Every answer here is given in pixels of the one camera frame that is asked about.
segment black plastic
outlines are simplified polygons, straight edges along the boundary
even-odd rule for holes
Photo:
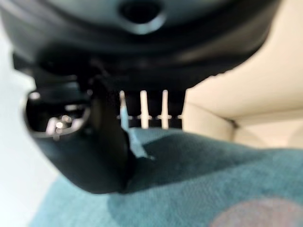
[[[65,75],[98,58],[114,90],[185,90],[247,60],[264,43],[280,0],[237,0],[184,26],[137,36],[78,23],[40,1],[2,0],[16,53]]]
[[[90,101],[69,83],[30,93],[24,109],[27,128],[46,157],[76,186],[98,194],[122,192],[135,168],[128,136],[107,100]],[[52,129],[53,121],[62,126],[62,116],[70,125]]]

